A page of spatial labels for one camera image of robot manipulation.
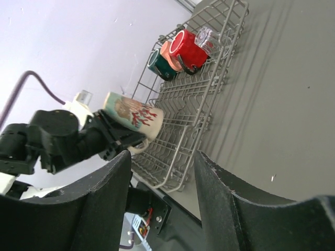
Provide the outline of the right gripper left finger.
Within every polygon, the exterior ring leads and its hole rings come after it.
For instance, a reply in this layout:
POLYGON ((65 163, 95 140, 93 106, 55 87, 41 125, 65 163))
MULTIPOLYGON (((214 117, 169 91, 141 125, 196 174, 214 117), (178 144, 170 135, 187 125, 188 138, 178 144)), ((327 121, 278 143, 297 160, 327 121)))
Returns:
POLYGON ((130 176, 123 151, 45 197, 1 196, 1 250, 118 250, 130 176))

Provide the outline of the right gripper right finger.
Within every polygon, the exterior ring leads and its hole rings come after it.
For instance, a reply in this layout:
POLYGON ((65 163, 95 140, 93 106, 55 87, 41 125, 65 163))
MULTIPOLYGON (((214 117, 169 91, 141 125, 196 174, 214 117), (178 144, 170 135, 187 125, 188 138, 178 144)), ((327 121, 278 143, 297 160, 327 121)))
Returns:
POLYGON ((334 196, 273 195, 201 151, 194 172, 207 250, 334 250, 334 196))

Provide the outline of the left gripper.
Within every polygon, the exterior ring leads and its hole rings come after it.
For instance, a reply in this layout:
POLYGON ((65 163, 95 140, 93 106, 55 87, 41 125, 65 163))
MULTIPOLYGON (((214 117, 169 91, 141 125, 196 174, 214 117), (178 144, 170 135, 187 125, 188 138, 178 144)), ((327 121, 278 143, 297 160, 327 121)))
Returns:
POLYGON ((144 151, 147 137, 130 122, 130 115, 118 115, 108 109, 93 113, 92 127, 103 137, 104 149, 99 153, 101 159, 111 161, 122 150, 144 151))

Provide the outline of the beige patterned mug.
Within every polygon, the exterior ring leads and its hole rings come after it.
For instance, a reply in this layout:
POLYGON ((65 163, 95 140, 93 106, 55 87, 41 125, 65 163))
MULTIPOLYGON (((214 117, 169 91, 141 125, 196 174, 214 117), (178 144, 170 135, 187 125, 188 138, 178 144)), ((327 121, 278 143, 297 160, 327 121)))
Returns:
POLYGON ((109 92, 104 101, 103 110, 122 126, 145 136, 143 147, 128 147, 133 154, 144 152, 158 136, 164 119, 160 108, 143 104, 126 96, 109 92))

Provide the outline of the dark green mug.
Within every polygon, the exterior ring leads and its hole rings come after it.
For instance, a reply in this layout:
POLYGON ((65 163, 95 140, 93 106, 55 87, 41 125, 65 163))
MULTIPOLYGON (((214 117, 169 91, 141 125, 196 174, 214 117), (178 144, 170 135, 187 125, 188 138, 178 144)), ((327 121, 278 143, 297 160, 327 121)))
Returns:
POLYGON ((152 52, 147 68, 165 81, 171 81, 177 75, 177 71, 173 70, 168 61, 161 55, 160 49, 152 52))

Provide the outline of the small pink mug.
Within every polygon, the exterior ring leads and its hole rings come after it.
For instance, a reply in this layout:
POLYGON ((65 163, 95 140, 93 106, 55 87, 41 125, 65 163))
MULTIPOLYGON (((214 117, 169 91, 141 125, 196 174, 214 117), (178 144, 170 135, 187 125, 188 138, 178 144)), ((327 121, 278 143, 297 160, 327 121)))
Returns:
POLYGON ((169 53, 169 48, 171 45, 171 41, 165 41, 161 47, 160 54, 164 57, 164 59, 168 62, 169 66, 176 72, 183 71, 183 68, 181 67, 178 60, 175 58, 172 58, 172 56, 169 53))

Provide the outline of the red mug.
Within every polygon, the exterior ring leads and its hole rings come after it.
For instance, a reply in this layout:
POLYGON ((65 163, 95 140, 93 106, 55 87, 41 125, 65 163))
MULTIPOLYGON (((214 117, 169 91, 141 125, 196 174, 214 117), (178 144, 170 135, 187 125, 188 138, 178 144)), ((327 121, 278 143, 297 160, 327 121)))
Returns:
POLYGON ((169 55, 188 75, 195 75, 208 58, 206 52, 195 44, 195 37, 194 33, 183 29, 175 35, 169 47, 169 55))

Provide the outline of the clear plastic cup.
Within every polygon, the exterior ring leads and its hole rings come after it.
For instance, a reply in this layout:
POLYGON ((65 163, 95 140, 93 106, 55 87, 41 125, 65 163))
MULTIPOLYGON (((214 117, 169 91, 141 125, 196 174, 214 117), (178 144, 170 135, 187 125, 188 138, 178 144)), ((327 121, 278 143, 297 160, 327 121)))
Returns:
POLYGON ((230 37, 220 36, 220 33, 204 26, 198 30, 194 43, 204 50, 208 56, 212 56, 220 52, 222 48, 229 49, 232 40, 230 37))

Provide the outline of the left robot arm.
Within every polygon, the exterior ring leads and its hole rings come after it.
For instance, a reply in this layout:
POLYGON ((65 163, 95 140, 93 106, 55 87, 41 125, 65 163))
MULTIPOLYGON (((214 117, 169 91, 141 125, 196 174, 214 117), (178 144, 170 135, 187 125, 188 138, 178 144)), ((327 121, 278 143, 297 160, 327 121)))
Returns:
POLYGON ((38 110, 28 124, 12 123, 1 132, 1 195, 19 175, 34 174, 37 161, 55 175, 94 155, 110 161, 144 139, 103 110, 88 115, 81 129, 69 111, 38 110))

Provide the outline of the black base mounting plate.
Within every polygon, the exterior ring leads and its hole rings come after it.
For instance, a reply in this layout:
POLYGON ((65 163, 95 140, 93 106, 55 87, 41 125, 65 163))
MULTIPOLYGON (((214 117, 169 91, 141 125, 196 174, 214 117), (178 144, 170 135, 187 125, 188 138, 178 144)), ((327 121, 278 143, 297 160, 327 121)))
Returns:
POLYGON ((146 250, 205 250, 201 221, 163 191, 130 186, 126 212, 146 250))

